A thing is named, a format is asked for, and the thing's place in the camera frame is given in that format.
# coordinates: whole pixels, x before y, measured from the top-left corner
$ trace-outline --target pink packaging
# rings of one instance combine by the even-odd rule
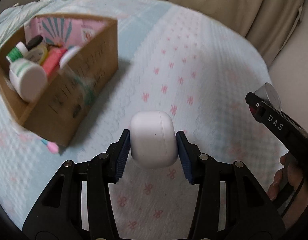
[[[84,46],[106,25],[106,21],[37,16],[24,24],[25,40],[40,34],[47,44],[70,49]]]
[[[44,69],[48,78],[59,69],[60,59],[65,52],[67,52],[66,48],[54,48],[49,52],[48,57],[42,64],[42,68]]]

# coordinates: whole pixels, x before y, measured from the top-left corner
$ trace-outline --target human hand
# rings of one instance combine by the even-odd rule
[[[280,163],[285,165],[286,155],[281,156]],[[303,171],[298,168],[295,164],[290,163],[287,169],[288,174],[288,182],[290,185],[294,187],[296,190],[303,178]],[[279,184],[283,178],[283,169],[280,169],[276,172],[273,183],[269,186],[267,195],[270,200],[273,201],[279,192]],[[289,210],[283,217],[284,224],[286,226],[286,230],[291,228],[301,214],[304,212],[308,205],[308,181],[305,179],[304,184],[302,185],[298,195],[290,206]]]

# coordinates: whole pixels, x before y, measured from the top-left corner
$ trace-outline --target black lid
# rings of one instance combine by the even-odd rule
[[[43,41],[42,35],[36,35],[27,43],[27,49],[31,50]]]

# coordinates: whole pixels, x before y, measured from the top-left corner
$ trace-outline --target mattress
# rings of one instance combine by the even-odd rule
[[[106,151],[143,110],[165,111],[175,132],[183,130],[201,152],[221,162],[243,161],[268,188],[287,151],[245,103],[248,92],[271,82],[247,40],[201,13],[159,0],[41,0],[0,15],[0,46],[34,15],[50,12],[117,18],[119,70],[59,154],[36,135],[16,129],[0,96],[0,203],[20,229],[65,160],[84,162]],[[129,156],[123,177],[110,185],[120,237],[186,238],[197,192],[179,160],[168,168],[144,170]],[[86,184],[82,204],[88,229]],[[220,227],[224,204],[222,197]]]

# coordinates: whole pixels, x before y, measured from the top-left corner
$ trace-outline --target cardboard box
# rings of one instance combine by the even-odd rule
[[[24,27],[0,49],[0,94],[14,120],[40,137],[67,146],[88,113],[100,90],[118,69],[117,20],[82,14],[48,14],[37,17],[64,17],[107,21],[79,54],[49,81],[41,96],[23,101],[8,87],[9,63],[5,56],[19,42],[25,43]]]

